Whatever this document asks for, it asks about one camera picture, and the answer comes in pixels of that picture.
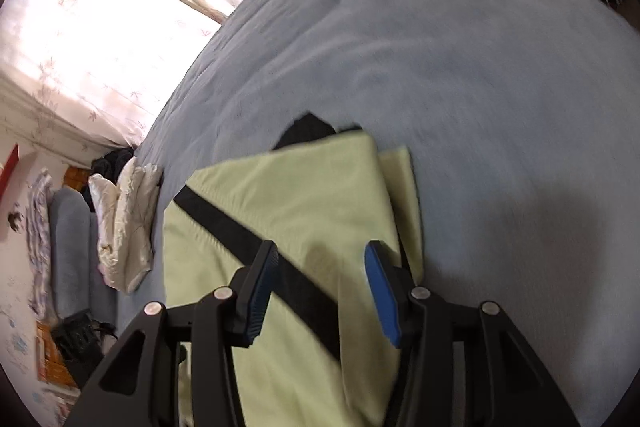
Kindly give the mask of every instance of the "red object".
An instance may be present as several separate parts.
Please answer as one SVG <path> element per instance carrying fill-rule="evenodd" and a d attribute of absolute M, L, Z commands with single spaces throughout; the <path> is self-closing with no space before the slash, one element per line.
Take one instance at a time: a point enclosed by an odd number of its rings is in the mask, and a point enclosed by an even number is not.
<path fill-rule="evenodd" d="M 2 174 L 0 174 L 0 201 L 2 201 L 2 195 L 4 195 L 4 190 L 6 186 L 9 184 L 9 178 L 11 174 L 14 173 L 15 166 L 18 165 L 18 160 L 20 156 L 18 155 L 18 146 L 17 144 L 14 147 L 14 150 L 11 151 L 9 155 L 9 159 L 6 161 L 4 165 L 4 170 Z"/>

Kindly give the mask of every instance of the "black diagonal strip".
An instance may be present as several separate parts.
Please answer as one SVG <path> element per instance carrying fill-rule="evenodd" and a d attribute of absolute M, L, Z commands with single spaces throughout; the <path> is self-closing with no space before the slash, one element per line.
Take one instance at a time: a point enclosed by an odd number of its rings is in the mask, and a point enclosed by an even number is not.
<path fill-rule="evenodd" d="M 211 233 L 245 266 L 255 258 L 262 239 L 227 216 L 186 185 L 174 198 L 182 210 Z M 280 281 L 273 291 L 314 332 L 320 343 L 340 362 L 338 305 L 293 266 L 280 252 Z"/>

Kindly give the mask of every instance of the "silver screw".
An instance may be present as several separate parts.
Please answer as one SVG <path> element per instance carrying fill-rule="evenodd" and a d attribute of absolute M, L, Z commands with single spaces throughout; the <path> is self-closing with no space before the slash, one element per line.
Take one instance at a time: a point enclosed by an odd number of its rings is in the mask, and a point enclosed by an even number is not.
<path fill-rule="evenodd" d="M 487 315 L 497 315 L 500 313 L 500 306 L 495 302 L 487 301 L 482 303 L 482 311 Z"/>
<path fill-rule="evenodd" d="M 229 288 L 229 286 L 220 286 L 220 288 L 216 288 L 213 292 L 213 296 L 219 301 L 226 301 L 228 298 L 232 297 L 234 291 Z"/>
<path fill-rule="evenodd" d="M 147 315 L 158 315 L 161 311 L 162 311 L 162 304 L 156 301 L 149 302 L 145 306 L 145 313 Z"/>
<path fill-rule="evenodd" d="M 411 290 L 411 295 L 414 299 L 428 299 L 429 297 L 431 297 L 431 292 L 427 288 L 416 286 L 413 290 Z"/>

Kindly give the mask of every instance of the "mattress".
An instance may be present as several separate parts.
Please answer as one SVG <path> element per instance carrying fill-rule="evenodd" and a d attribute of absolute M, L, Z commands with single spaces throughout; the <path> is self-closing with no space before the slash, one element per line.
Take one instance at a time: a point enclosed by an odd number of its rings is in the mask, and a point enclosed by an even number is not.
<path fill-rule="evenodd" d="M 639 79 L 638 33 L 598 0 L 245 0 L 136 153 L 164 182 L 118 325 L 164 298 L 162 211 L 191 173 L 312 111 L 409 147 L 424 285 L 500 303 L 598 426 L 640 367 Z"/>

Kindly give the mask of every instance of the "white curtain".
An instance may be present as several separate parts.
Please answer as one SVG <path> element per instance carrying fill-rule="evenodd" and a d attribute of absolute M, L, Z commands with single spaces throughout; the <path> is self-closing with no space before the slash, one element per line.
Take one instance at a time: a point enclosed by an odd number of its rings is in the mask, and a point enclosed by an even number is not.
<path fill-rule="evenodd" d="M 0 97 L 2 114 L 9 115 L 0 125 L 76 164 L 103 146 L 140 143 L 241 1 L 6 0 L 0 81 L 23 95 Z M 43 114 L 48 127 L 34 127 Z M 58 136 L 62 128 L 65 138 Z M 79 146 L 69 149 L 72 129 Z"/>

